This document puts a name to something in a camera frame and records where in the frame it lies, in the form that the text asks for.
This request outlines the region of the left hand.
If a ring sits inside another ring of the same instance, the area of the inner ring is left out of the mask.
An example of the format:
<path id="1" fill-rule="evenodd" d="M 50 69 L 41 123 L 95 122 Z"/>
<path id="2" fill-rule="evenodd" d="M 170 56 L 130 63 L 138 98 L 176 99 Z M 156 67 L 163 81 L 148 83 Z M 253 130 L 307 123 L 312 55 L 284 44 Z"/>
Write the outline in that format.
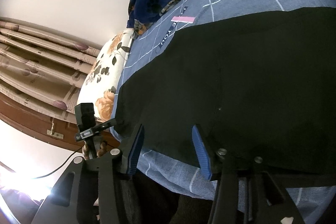
<path id="1" fill-rule="evenodd" d="M 82 155 L 84 159 L 86 160 L 90 159 L 89 153 L 90 153 L 89 145 L 87 142 L 84 142 L 84 146 L 82 147 Z M 100 142 L 99 149 L 96 151 L 96 156 L 102 157 L 106 153 L 107 153 L 107 141 L 102 140 Z"/>

